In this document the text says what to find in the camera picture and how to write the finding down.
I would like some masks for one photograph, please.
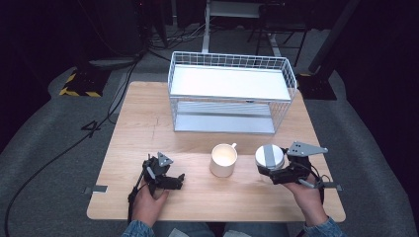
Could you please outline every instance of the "wooden table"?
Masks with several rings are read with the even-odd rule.
[[[293,141],[319,145],[300,93],[275,135],[174,132],[166,83],[132,82],[106,154],[98,186],[87,210],[92,219],[126,219],[127,196],[148,154],[160,151],[172,160],[167,175],[185,173],[180,191],[171,191],[159,217],[178,221],[303,221],[290,191],[263,182],[254,154],[264,144],[290,147]],[[232,176],[210,172],[210,152],[219,143],[237,143]],[[320,175],[331,178],[322,154],[310,156]],[[336,221],[345,219],[335,189],[325,191],[325,210]]]

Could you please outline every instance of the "chair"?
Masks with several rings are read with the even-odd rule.
[[[283,0],[283,1],[267,1],[259,7],[259,19],[256,28],[253,29],[248,41],[253,37],[256,29],[259,30],[258,43],[256,46],[256,55],[259,53],[261,47],[262,34],[274,37],[275,34],[290,34],[281,44],[281,48],[298,48],[295,62],[296,66],[302,46],[305,41],[306,34],[309,30],[309,13],[307,6],[302,6],[297,0]],[[302,33],[301,42],[299,46],[285,45],[294,33]]]

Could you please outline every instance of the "yellow and black tape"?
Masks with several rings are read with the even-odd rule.
[[[110,71],[80,72],[74,70],[59,95],[102,97]]]

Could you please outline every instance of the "wire rack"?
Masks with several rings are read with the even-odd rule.
[[[284,57],[175,51],[168,91],[175,131],[275,133],[296,81]]]

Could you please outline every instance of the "human hand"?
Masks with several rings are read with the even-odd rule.
[[[314,176],[310,174],[307,181],[314,184]],[[321,203],[320,191],[318,189],[312,189],[296,183],[287,183],[283,184],[283,186],[293,193],[296,204],[298,204],[302,214],[304,214],[307,226],[319,225],[328,219]]]
[[[163,191],[161,196],[155,199],[143,180],[141,180],[141,187],[133,203],[132,220],[140,220],[151,228],[169,196],[169,191]]]

